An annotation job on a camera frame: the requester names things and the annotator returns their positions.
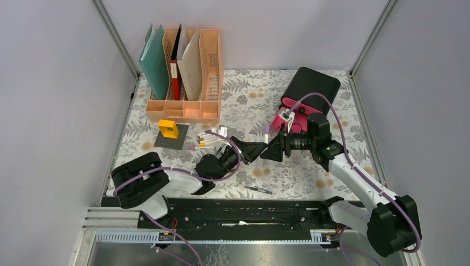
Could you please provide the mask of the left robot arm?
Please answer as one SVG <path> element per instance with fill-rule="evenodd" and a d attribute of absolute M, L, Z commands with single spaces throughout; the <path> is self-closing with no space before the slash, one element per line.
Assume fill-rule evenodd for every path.
<path fill-rule="evenodd" d="M 162 189 L 206 194 L 216 182 L 233 176 L 240 164 L 257 159 L 267 146 L 266 142 L 245 142 L 232 136 L 220 156 L 206 154 L 190 171 L 171 167 L 157 152 L 149 152 L 111 171 L 113 196 L 122 209 L 143 211 L 156 226 L 164 228 L 171 223 L 172 213 Z"/>

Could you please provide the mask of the teal folder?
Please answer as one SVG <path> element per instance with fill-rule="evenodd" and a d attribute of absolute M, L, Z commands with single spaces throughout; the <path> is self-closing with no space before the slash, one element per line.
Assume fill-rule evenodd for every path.
<path fill-rule="evenodd" d="M 139 63 L 156 100 L 165 100 L 169 88 L 169 75 L 166 64 L 163 37 L 165 30 L 160 25 L 150 24 Z"/>

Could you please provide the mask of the red binder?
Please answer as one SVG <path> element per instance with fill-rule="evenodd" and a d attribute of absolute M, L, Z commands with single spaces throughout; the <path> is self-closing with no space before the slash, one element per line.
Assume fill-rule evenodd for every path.
<path fill-rule="evenodd" d="M 182 24 L 180 24 L 178 27 L 176 39 L 173 44 L 172 54 L 170 57 L 170 72 L 171 72 L 171 79 L 172 79 L 172 85 L 173 85 L 173 99 L 174 100 L 181 99 L 181 84 L 180 84 L 180 77 L 178 74 L 178 66 L 177 66 L 177 55 L 178 55 L 181 31 L 182 31 Z"/>

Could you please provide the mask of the white purple marker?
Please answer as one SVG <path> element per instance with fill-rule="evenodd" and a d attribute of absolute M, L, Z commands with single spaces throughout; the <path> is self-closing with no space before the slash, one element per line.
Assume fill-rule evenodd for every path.
<path fill-rule="evenodd" d="M 269 133 L 270 133 L 270 126 L 266 125 L 264 128 L 264 143 L 265 144 L 269 143 Z"/>

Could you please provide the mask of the white marker pink cap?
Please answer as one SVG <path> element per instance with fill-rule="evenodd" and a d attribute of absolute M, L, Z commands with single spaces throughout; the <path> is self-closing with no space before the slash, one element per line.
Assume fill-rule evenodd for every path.
<path fill-rule="evenodd" d="M 191 151 L 198 151 L 198 150 L 215 150 L 216 147 L 214 146 L 189 146 L 188 150 Z"/>

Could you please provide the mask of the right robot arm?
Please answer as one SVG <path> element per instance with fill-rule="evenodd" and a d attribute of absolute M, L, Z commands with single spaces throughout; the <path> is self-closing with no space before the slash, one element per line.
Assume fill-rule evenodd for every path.
<path fill-rule="evenodd" d="M 422 236 L 416 202 L 408 195 L 398 196 L 360 169 L 344 145 L 333 140 L 326 115 L 308 116 L 307 130 L 300 133 L 280 128 L 277 136 L 260 155 L 282 162 L 293 150 L 308 150 L 313 160 L 338 178 L 362 202 L 363 207 L 333 197 L 323 202 L 318 221 L 325 228 L 337 223 L 365 235 L 375 252 L 387 257 L 395 252 L 419 249 Z"/>

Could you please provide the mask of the beige kraft notebook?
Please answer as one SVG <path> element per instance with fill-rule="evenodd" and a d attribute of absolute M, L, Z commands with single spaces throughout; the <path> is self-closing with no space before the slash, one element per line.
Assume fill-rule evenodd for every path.
<path fill-rule="evenodd" d="M 187 34 L 184 24 L 181 24 L 180 39 L 177 50 L 177 66 L 188 100 L 199 100 L 202 90 L 202 67 L 199 39 L 201 29 L 197 28 L 192 37 Z"/>

